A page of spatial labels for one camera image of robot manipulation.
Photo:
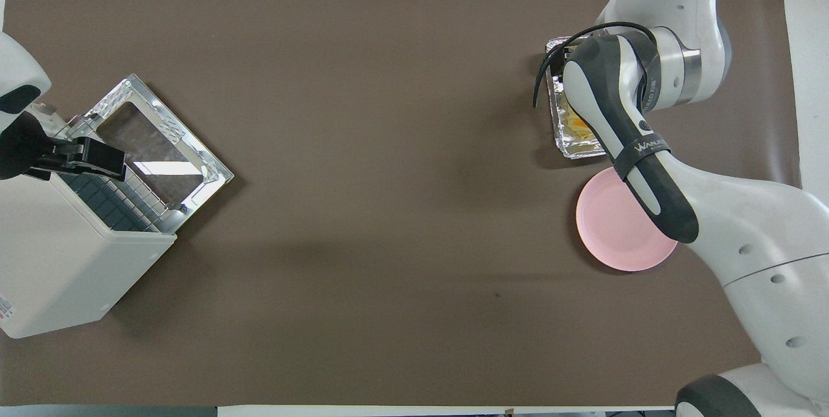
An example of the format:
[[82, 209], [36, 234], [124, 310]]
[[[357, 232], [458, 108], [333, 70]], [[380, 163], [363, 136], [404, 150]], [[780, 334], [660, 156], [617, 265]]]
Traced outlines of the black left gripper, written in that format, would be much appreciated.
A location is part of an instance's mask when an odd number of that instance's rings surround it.
[[[70, 163], [62, 149], [72, 148]], [[92, 137], [71, 141], [47, 136], [41, 123], [30, 113], [22, 113], [2, 133], [1, 179], [30, 176], [49, 181], [52, 174], [94, 174], [123, 182], [126, 154]]]

